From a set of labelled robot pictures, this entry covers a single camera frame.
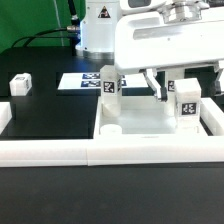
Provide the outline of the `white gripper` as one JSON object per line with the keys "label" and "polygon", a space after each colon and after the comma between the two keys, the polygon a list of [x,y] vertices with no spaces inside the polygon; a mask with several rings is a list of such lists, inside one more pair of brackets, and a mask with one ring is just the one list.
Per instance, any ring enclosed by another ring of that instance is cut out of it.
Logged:
{"label": "white gripper", "polygon": [[158,12],[123,17],[115,31],[115,68],[119,74],[141,69],[147,85],[160,102],[167,89],[149,68],[176,67],[224,60],[224,8],[202,11],[199,21],[165,24]]}

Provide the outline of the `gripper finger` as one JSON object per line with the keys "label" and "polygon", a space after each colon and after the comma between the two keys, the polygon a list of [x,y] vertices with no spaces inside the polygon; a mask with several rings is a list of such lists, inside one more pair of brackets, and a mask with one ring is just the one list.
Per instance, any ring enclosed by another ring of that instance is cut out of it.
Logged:
{"label": "gripper finger", "polygon": [[214,65],[214,72],[217,77],[211,85],[211,94],[214,96],[224,95],[224,60],[219,60]]}

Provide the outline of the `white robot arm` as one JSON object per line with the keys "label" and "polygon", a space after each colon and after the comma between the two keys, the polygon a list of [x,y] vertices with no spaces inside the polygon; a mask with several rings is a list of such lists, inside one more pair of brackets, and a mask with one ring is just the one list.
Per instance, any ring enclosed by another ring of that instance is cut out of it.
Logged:
{"label": "white robot arm", "polygon": [[224,94],[224,0],[86,0],[77,52],[112,58],[121,75],[143,73],[160,101],[159,71],[212,66]]}

